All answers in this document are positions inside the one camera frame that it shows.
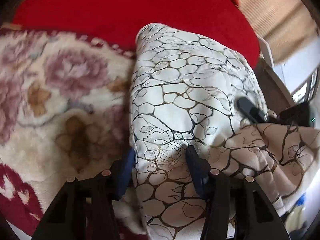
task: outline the white patterned cloth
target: white patterned cloth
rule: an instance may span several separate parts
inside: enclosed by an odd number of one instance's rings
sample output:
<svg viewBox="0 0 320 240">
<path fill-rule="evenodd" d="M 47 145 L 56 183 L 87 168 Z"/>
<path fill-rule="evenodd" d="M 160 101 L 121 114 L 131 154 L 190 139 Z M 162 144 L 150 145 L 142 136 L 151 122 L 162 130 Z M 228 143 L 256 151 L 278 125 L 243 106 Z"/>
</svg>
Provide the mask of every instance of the white patterned cloth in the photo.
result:
<svg viewBox="0 0 320 240">
<path fill-rule="evenodd" d="M 187 145 L 212 168 L 255 177 L 279 215 L 304 193 L 319 169 L 318 131 L 250 125 L 236 109 L 246 96 L 268 109 L 245 58 L 202 35 L 150 24 L 137 35 L 132 77 L 133 180 L 151 239 L 199 239 L 205 202 L 185 161 Z M 234 214 L 228 236 L 234 235 Z"/>
</svg>

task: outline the metal rivet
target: metal rivet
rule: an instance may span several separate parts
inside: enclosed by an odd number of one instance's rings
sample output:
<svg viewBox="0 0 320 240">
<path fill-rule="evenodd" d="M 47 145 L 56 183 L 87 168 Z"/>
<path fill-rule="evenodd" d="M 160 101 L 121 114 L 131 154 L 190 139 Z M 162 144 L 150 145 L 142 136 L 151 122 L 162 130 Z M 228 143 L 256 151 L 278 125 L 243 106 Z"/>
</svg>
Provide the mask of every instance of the metal rivet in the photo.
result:
<svg viewBox="0 0 320 240">
<path fill-rule="evenodd" d="M 251 176 L 246 176 L 245 177 L 245 180 L 247 181 L 247 182 L 254 182 L 254 178 L 253 177 L 251 177 Z"/>
<path fill-rule="evenodd" d="M 219 175 L 220 171 L 219 171 L 218 169 L 211 169 L 211 170 L 210 170 L 210 173 L 211 173 L 212 175 Z"/>
<path fill-rule="evenodd" d="M 111 174 L 110 170 L 104 170 L 103 172 L 101 172 L 102 176 L 109 176 Z"/>
<path fill-rule="evenodd" d="M 74 182 L 75 181 L 75 177 L 68 177 L 67 178 L 67 182 Z"/>
</svg>

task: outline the fleece blanket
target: fleece blanket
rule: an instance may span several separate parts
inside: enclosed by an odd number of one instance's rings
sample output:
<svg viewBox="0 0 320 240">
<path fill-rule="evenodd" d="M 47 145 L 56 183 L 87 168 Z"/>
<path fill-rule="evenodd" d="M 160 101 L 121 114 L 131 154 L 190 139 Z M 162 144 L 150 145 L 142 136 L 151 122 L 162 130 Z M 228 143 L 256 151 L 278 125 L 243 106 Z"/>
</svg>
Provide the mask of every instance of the fleece blanket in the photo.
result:
<svg viewBox="0 0 320 240">
<path fill-rule="evenodd" d="M 130 140 L 137 152 L 133 180 L 151 239 L 200 239 L 206 204 L 188 172 L 188 145 L 212 168 L 239 179 L 253 176 L 279 215 L 310 185 L 319 169 L 319 131 L 251 125 L 235 106 L 238 97 L 268 112 L 241 54 L 162 24 L 140 30 Z M 234 215 L 230 213 L 229 237 L 235 231 Z"/>
<path fill-rule="evenodd" d="M 28 235 L 66 178 L 94 177 L 128 150 L 133 55 L 76 33 L 1 30 L 0 210 Z M 116 217 L 143 233 L 127 202 Z"/>
</svg>

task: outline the beige curtain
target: beige curtain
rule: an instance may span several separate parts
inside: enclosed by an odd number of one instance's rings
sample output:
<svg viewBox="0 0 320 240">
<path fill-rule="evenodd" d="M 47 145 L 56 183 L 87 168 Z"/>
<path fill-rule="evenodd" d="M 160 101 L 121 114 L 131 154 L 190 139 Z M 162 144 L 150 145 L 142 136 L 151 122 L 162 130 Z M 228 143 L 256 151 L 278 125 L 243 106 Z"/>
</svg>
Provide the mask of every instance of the beige curtain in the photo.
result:
<svg viewBox="0 0 320 240">
<path fill-rule="evenodd" d="M 275 64 L 317 36 L 317 25 L 300 0 L 239 0 L 239 9 L 265 39 Z"/>
</svg>

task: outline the patterned fabric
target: patterned fabric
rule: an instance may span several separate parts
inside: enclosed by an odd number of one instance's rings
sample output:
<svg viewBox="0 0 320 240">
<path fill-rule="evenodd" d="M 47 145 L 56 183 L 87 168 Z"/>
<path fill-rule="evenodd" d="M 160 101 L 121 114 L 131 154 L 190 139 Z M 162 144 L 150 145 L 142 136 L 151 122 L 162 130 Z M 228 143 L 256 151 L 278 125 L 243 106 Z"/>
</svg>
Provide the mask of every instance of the patterned fabric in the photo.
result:
<svg viewBox="0 0 320 240">
<path fill-rule="evenodd" d="M 67 177 L 87 179 L 128 150 L 134 53 L 64 32 L 0 33 L 0 210 L 32 235 Z M 142 233 L 131 198 L 115 214 Z"/>
<path fill-rule="evenodd" d="M 250 125 L 235 107 L 242 96 L 267 113 L 255 75 L 238 52 L 162 24 L 140 30 L 130 139 L 137 152 L 134 184 L 153 240 L 200 238 L 206 205 L 188 172 L 187 145 L 212 168 L 255 177 L 279 215 L 311 183 L 319 169 L 318 131 Z"/>
</svg>

